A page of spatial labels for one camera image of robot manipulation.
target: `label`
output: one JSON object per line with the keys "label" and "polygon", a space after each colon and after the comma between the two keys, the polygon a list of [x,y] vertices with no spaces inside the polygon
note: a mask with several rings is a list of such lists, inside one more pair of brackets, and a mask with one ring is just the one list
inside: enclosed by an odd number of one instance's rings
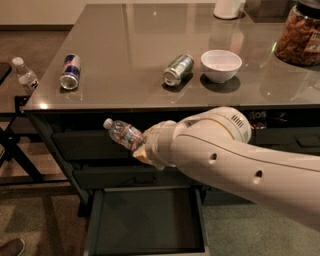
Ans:
{"label": "label", "polygon": [[22,85],[22,87],[24,88],[24,90],[26,91],[27,94],[32,94],[33,91],[37,88],[38,84],[39,84],[39,80],[36,78],[30,82],[25,81],[25,77],[20,77],[19,78],[19,82]]}
{"label": "label", "polygon": [[304,51],[305,52],[320,53],[320,31],[316,30],[313,32]]}
{"label": "label", "polygon": [[122,132],[122,134],[119,137],[119,142],[122,141],[123,145],[132,151],[133,146],[136,142],[136,140],[141,136],[141,132],[136,129],[134,126],[132,126],[131,124],[127,125],[124,128],[124,131]]}

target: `water bottle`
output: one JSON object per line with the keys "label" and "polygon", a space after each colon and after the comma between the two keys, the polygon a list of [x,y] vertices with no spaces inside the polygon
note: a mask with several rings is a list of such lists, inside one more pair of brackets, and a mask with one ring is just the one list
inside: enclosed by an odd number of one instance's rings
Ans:
{"label": "water bottle", "polygon": [[137,150],[143,143],[142,133],[131,124],[108,118],[104,121],[103,127],[109,131],[110,137],[117,143],[125,146],[130,151]]}
{"label": "water bottle", "polygon": [[19,83],[22,85],[27,95],[31,95],[39,83],[36,74],[27,67],[20,57],[12,59],[12,64],[16,68]]}

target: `jar of food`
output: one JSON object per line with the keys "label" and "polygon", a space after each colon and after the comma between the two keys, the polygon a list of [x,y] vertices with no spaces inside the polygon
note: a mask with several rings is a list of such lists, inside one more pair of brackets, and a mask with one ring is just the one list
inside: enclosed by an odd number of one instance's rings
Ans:
{"label": "jar of food", "polygon": [[299,0],[291,9],[275,55],[297,66],[320,64],[320,0]]}

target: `white bowl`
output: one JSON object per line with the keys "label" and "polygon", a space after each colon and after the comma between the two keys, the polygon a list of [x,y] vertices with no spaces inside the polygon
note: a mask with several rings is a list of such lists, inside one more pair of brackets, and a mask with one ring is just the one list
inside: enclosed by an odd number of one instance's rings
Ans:
{"label": "white bowl", "polygon": [[241,65],[241,58],[230,51],[211,50],[201,56],[202,71],[214,83],[223,83],[231,79]]}

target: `silver can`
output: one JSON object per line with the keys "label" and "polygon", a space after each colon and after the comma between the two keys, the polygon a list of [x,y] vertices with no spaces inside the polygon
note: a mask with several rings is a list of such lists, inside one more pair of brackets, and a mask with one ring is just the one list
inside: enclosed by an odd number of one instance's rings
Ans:
{"label": "silver can", "polygon": [[68,54],[63,63],[63,70],[60,77],[62,88],[73,90],[79,85],[80,58],[75,54]]}
{"label": "silver can", "polygon": [[163,81],[169,86],[177,86],[191,73],[194,61],[189,54],[181,54],[163,71]]}

